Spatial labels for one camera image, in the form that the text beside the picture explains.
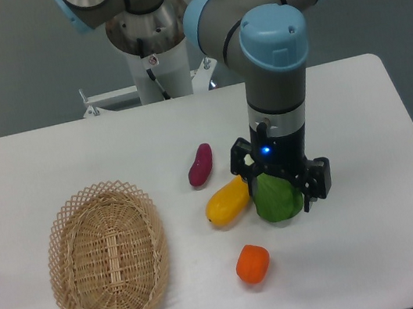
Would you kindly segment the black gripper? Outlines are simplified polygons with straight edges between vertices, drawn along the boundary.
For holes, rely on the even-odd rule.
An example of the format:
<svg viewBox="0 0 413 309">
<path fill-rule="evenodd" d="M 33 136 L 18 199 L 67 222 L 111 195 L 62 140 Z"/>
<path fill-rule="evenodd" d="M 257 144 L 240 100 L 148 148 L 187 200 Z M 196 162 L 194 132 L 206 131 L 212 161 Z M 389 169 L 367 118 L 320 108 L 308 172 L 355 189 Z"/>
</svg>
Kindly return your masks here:
<svg viewBox="0 0 413 309">
<path fill-rule="evenodd" d="M 250 196 L 258 189 L 258 176 L 272 175 L 289 182 L 303 196 L 303 210 L 325 199 L 330 191 L 332 175 L 327 157 L 309 160 L 305 157 L 305 126 L 281 137 L 258 138 L 252 128 L 250 141 L 238 137 L 231 147 L 231 173 L 239 176 L 248 187 Z"/>
</svg>

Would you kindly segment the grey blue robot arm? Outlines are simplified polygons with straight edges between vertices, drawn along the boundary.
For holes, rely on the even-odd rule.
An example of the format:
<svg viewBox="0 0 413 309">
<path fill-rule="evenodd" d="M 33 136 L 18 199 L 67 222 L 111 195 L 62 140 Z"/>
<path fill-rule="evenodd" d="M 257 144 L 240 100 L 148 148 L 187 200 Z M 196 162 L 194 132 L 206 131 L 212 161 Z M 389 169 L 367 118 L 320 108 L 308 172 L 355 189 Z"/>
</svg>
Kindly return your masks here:
<svg viewBox="0 0 413 309">
<path fill-rule="evenodd" d="M 130 64 L 143 104 L 194 92 L 188 43 L 245 83 L 250 137 L 231 148 L 231 172 L 256 195 L 262 174 L 286 180 L 304 208 L 331 187 L 327 158 L 306 158 L 308 55 L 303 11 L 321 0 L 54 0 L 81 32 L 98 27 Z"/>
</svg>

